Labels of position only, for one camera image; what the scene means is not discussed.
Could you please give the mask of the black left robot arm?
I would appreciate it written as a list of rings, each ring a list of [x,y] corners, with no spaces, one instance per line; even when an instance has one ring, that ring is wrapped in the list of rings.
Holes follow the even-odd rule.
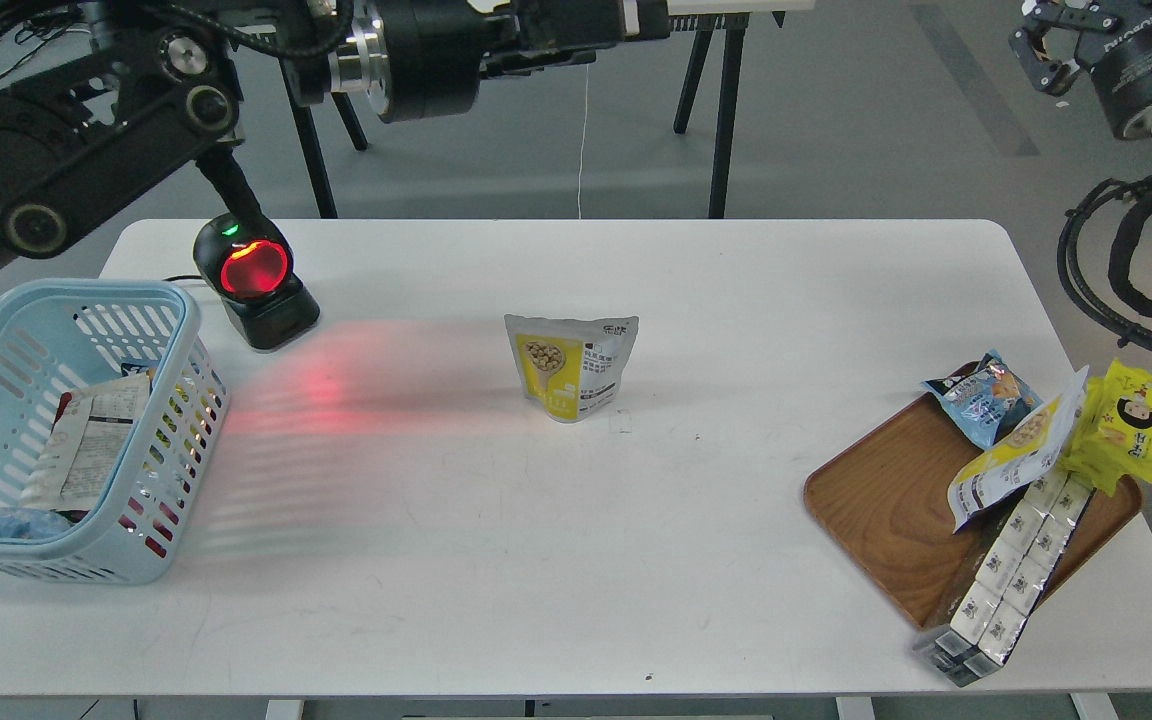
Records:
[[[54,1],[0,1],[0,38]],[[230,156],[228,53],[275,58],[302,106],[366,94],[384,122],[470,109],[484,78],[666,38],[664,1],[86,1],[93,46],[0,88],[0,270],[55,258],[189,161],[259,210]]]

